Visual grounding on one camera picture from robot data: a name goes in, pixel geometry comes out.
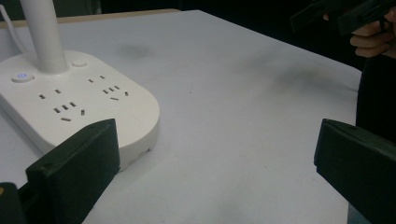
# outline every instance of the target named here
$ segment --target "electrical outlet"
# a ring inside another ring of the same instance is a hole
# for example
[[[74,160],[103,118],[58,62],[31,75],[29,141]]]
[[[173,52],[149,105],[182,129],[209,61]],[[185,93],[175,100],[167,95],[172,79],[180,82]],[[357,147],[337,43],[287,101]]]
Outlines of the electrical outlet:
[[[120,169],[151,150],[160,109],[154,96],[97,58],[65,52],[68,70],[50,75],[25,53],[0,63],[0,104],[44,153],[83,127],[115,119]]]

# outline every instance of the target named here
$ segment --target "black object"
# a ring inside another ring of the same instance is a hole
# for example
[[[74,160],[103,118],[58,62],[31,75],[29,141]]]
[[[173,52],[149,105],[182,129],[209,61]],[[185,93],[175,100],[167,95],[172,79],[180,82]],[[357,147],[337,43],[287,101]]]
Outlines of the black object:
[[[321,124],[317,171],[372,223],[396,223],[396,145],[335,120]]]
[[[298,31],[315,19],[329,14],[330,23],[338,27],[340,35],[348,35],[372,21],[381,21],[396,0],[314,0],[308,7],[290,18],[293,31]]]
[[[396,61],[384,55],[369,58],[361,73],[356,126],[396,143]]]
[[[115,120],[89,125],[28,167],[18,191],[0,184],[0,223],[82,223],[119,169]]]

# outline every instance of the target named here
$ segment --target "white cord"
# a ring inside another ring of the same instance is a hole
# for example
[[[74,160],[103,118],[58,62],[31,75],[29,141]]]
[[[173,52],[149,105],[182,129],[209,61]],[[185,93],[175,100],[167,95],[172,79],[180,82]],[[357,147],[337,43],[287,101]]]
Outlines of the white cord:
[[[17,37],[17,34],[15,33],[14,25],[9,19],[6,9],[3,7],[3,5],[0,5],[0,11],[1,11],[1,15],[4,18],[4,21],[7,23],[9,33],[11,34],[12,40],[14,41],[15,45],[17,46],[17,48],[20,50],[21,53],[27,52],[25,46],[21,43],[20,39]]]

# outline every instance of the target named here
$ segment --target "white table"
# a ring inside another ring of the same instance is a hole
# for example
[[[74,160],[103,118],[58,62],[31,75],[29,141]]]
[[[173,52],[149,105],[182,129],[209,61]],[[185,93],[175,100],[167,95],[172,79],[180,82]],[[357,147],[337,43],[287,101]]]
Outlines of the white table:
[[[201,11],[60,30],[66,49],[115,67],[161,108],[154,150],[84,223],[347,222],[347,201],[313,159],[322,119],[354,123],[358,70]],[[27,28],[18,34],[32,49]],[[0,61],[18,53],[4,29],[0,40]],[[41,153],[3,110],[0,148],[0,181],[21,187]]]

